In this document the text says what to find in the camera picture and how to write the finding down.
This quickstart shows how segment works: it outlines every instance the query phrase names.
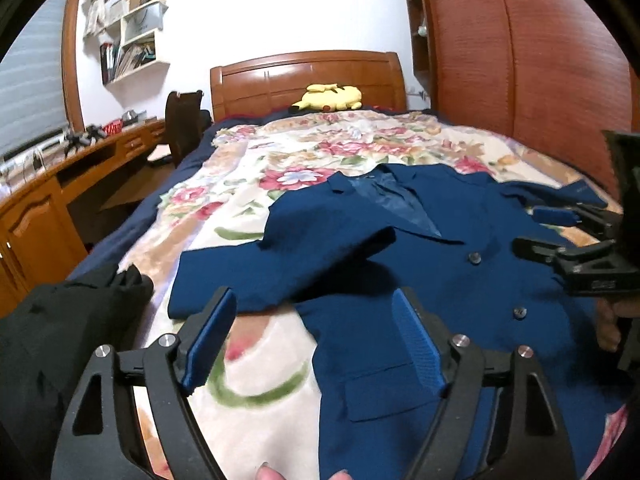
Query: blue gripper pad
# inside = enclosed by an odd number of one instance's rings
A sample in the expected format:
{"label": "blue gripper pad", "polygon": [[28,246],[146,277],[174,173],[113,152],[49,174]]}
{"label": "blue gripper pad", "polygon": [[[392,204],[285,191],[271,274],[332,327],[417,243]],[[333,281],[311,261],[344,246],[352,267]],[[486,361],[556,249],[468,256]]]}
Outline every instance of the blue gripper pad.
{"label": "blue gripper pad", "polygon": [[399,288],[392,296],[391,310],[396,326],[414,362],[418,380],[434,395],[439,395],[447,385],[442,375],[440,352],[414,312],[411,303]]}
{"label": "blue gripper pad", "polygon": [[573,227],[578,225],[580,217],[575,211],[559,207],[537,205],[533,208],[531,217],[539,224]]}
{"label": "blue gripper pad", "polygon": [[222,349],[237,312],[236,295],[228,288],[219,300],[218,294],[214,294],[201,313],[193,314],[184,323],[183,328],[195,316],[206,317],[204,320],[199,320],[202,328],[194,335],[192,341],[186,340],[180,343],[180,346],[189,345],[184,365],[184,376],[180,382],[182,390],[188,396],[197,387],[207,382],[213,363]]}

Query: bedspread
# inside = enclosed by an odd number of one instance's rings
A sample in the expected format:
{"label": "bedspread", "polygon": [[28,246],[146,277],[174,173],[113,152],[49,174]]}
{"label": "bedspread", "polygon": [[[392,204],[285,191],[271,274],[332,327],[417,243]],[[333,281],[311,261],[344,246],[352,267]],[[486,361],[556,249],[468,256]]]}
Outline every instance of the bedspread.
{"label": "bedspread", "polygon": [[[166,306],[183,250],[261,238],[275,200],[324,182],[335,171],[357,176],[382,162],[443,163],[461,173],[484,171],[498,181],[560,187],[580,178],[512,139],[448,126],[420,112],[309,114],[220,130],[213,142],[212,157],[162,197],[156,222],[122,262],[136,264],[156,284],[138,338],[141,346],[177,329]],[[578,245],[592,241],[575,228],[560,230]],[[314,348],[287,305],[234,323],[206,386],[190,397],[202,433],[230,480],[253,479],[264,461],[291,480],[318,478],[320,391],[311,365]],[[170,478],[141,388],[136,402],[154,469]],[[621,418],[612,417],[599,456],[622,432]]]}

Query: jacket button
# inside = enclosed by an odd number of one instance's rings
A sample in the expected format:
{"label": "jacket button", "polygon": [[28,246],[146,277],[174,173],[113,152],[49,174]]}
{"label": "jacket button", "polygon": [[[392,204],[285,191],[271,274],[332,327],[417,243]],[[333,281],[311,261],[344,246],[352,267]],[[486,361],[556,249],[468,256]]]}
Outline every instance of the jacket button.
{"label": "jacket button", "polygon": [[523,306],[519,306],[513,309],[513,317],[518,321],[522,321],[527,317],[527,309]]}
{"label": "jacket button", "polygon": [[466,259],[469,260],[474,265],[480,265],[480,262],[482,261],[482,257],[480,256],[480,253],[469,253]]}

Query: cabinet door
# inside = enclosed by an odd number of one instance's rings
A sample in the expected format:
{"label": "cabinet door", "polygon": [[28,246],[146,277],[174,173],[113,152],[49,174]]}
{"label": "cabinet door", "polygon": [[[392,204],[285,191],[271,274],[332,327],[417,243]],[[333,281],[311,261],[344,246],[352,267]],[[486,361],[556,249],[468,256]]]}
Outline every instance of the cabinet door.
{"label": "cabinet door", "polygon": [[55,179],[19,200],[0,222],[8,239],[6,252],[29,290],[64,280],[86,256]]}
{"label": "cabinet door", "polygon": [[25,293],[24,287],[12,271],[5,251],[0,246],[0,317],[10,313]]}

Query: red basket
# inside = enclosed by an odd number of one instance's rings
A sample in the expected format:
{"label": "red basket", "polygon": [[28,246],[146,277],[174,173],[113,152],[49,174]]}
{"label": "red basket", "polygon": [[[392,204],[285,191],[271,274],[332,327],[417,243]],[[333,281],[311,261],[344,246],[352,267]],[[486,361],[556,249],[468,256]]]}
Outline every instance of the red basket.
{"label": "red basket", "polygon": [[122,119],[116,119],[105,124],[102,129],[108,136],[119,134],[122,131]]}

